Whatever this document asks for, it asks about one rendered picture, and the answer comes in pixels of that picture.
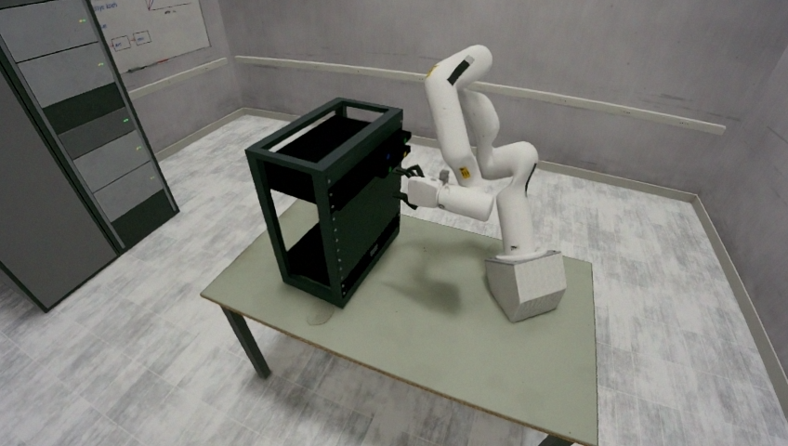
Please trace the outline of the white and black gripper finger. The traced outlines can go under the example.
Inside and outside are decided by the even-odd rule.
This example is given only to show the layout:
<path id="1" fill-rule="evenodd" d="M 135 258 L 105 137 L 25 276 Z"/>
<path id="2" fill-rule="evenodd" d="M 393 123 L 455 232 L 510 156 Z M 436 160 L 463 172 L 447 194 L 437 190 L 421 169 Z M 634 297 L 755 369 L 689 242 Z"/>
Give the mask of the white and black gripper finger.
<path id="1" fill-rule="evenodd" d="M 413 210 L 416 210 L 416 208 L 418 207 L 417 205 L 413 205 L 413 204 L 408 203 L 408 195 L 406 193 L 404 193 L 404 192 L 400 192 L 400 191 L 396 190 L 392 194 L 392 197 L 400 199 L 400 200 L 403 200 L 403 202 L 406 203 L 408 206 L 410 206 Z"/>
<path id="2" fill-rule="evenodd" d="M 422 171 L 422 169 L 421 169 L 419 164 L 412 165 L 412 166 L 410 166 L 407 169 L 401 168 L 401 167 L 397 167 L 397 168 L 395 168 L 392 171 L 392 173 L 396 174 L 396 175 L 400 175 L 400 176 L 404 176 L 405 175 L 408 178 L 410 178 L 410 177 L 416 177 L 416 174 L 413 172 L 414 170 L 417 172 L 418 176 L 425 177 L 425 175 L 424 175 L 424 173 L 423 173 L 423 171 Z"/>

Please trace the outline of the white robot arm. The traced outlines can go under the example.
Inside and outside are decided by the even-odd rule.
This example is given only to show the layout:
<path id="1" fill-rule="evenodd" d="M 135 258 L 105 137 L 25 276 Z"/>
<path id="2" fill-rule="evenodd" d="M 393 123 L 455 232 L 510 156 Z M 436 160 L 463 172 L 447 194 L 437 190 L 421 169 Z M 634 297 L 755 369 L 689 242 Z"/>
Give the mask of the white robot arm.
<path id="1" fill-rule="evenodd" d="M 534 239 L 527 195 L 538 155 L 528 142 L 493 148 L 492 142 L 499 131 L 494 107 L 486 96 L 466 88 L 486 75 L 492 64 L 488 48 L 471 46 L 436 64 L 427 75 L 427 103 L 440 152 L 458 183 L 458 186 L 450 184 L 450 171 L 441 169 L 439 180 L 445 185 L 440 189 L 438 208 L 487 222 L 494 196 L 484 193 L 482 179 L 512 177 L 511 183 L 495 197 L 506 253 L 497 255 L 496 259 L 518 261 L 546 254 L 546 249 Z M 475 136 L 476 159 L 469 146 L 462 113 Z"/>

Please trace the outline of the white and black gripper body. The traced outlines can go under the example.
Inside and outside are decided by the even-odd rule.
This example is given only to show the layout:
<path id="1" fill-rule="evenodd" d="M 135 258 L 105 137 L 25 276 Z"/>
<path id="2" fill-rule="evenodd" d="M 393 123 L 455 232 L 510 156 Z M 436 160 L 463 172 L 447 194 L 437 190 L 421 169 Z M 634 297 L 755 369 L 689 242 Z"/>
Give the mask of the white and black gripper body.
<path id="1" fill-rule="evenodd" d="M 439 179 L 425 175 L 410 177 L 408 181 L 408 203 L 426 208 L 437 208 L 440 189 L 445 184 Z M 432 182 L 431 182 L 431 181 Z"/>

